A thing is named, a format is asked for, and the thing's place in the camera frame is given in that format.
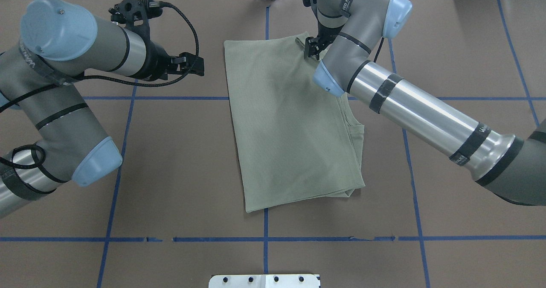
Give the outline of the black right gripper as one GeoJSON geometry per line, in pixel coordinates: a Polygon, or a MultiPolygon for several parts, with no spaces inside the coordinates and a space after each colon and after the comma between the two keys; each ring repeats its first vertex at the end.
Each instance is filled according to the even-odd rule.
{"type": "Polygon", "coordinates": [[[307,37],[304,41],[304,58],[312,58],[319,61],[320,53],[335,41],[342,26],[333,27],[332,23],[326,25],[327,20],[330,18],[320,12],[317,0],[303,0],[303,4],[306,7],[312,8],[318,27],[318,35],[316,37],[307,37]]]}

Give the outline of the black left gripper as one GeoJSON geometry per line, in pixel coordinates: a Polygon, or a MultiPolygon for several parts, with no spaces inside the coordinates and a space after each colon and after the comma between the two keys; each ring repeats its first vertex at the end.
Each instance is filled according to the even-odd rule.
{"type": "Polygon", "coordinates": [[[203,57],[189,52],[170,56],[151,39],[149,20],[163,10],[154,0],[123,0],[109,8],[111,21],[121,24],[125,35],[125,55],[112,72],[143,81],[167,80],[169,75],[204,76],[203,57]]]}

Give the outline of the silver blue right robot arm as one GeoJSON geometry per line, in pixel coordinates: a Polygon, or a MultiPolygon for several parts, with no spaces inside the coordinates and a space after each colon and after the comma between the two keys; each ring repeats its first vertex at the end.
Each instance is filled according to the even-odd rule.
{"type": "Polygon", "coordinates": [[[313,80],[336,97],[350,94],[466,168],[478,185],[520,206],[546,204],[545,123],[526,139],[499,134],[370,59],[380,39],[398,35],[409,0],[303,0],[318,35],[304,56],[319,63],[313,80]]]}

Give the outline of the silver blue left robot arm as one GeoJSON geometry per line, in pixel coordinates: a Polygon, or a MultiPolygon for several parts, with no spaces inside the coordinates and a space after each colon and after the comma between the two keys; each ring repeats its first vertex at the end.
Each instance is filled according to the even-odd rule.
{"type": "Polygon", "coordinates": [[[1,53],[1,111],[23,111],[41,140],[1,157],[1,216],[74,181],[88,186],[123,158],[75,84],[100,79],[163,87],[204,75],[195,28],[179,8],[155,0],[123,0],[110,20],[63,0],[34,0],[20,22],[18,43],[1,53]],[[166,53],[150,36],[149,20],[164,8],[188,24],[195,53],[166,53]]]}

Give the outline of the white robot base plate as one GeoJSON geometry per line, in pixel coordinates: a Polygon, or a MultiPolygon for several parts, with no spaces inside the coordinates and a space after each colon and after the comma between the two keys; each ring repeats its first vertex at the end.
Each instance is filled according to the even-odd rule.
{"type": "Polygon", "coordinates": [[[320,288],[321,280],[315,274],[242,274],[216,275],[209,288],[320,288]]]}

